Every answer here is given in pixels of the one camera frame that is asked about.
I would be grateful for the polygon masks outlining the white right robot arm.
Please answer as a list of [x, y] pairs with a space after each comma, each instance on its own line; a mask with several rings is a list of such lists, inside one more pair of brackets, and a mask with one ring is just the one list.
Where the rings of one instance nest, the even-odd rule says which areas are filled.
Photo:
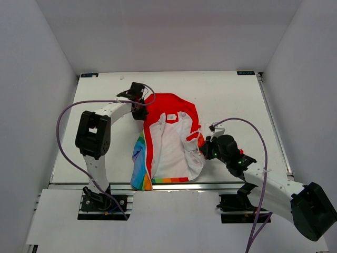
[[336, 210], [320, 185], [302, 184], [267, 171], [245, 155], [232, 136], [207, 137], [201, 152], [208, 160], [223, 162], [231, 175], [244, 181], [237, 191], [242, 209], [258, 206], [263, 193], [261, 207], [294, 224], [310, 241], [318, 241], [336, 223]]

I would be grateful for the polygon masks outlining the rainbow red kids jacket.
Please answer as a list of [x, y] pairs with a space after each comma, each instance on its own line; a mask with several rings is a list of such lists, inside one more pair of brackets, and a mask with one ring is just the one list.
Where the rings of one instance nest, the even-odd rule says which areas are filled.
[[155, 183], [187, 182], [205, 167], [200, 151], [209, 124], [202, 123], [195, 105], [173, 93], [151, 94], [145, 99], [148, 115], [134, 146], [131, 186], [151, 190]]

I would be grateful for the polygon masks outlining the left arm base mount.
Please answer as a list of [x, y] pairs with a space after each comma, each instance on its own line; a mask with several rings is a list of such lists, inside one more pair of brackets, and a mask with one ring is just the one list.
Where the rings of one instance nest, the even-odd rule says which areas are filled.
[[102, 193], [92, 192], [88, 187], [82, 189], [78, 210], [78, 220], [126, 221], [131, 215], [133, 196], [113, 194], [117, 203]]

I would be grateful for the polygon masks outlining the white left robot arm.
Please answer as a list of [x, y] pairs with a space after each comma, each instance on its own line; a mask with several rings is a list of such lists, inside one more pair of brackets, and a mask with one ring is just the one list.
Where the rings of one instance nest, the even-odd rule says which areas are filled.
[[80, 118], [75, 145], [80, 150], [90, 175], [89, 185], [84, 194], [99, 209], [110, 207], [112, 199], [110, 184], [106, 175], [105, 155], [111, 144], [111, 126], [124, 115], [131, 113], [134, 120], [145, 120], [148, 115], [143, 83], [133, 82], [130, 89], [117, 95], [127, 102], [109, 103], [96, 111], [84, 111]]

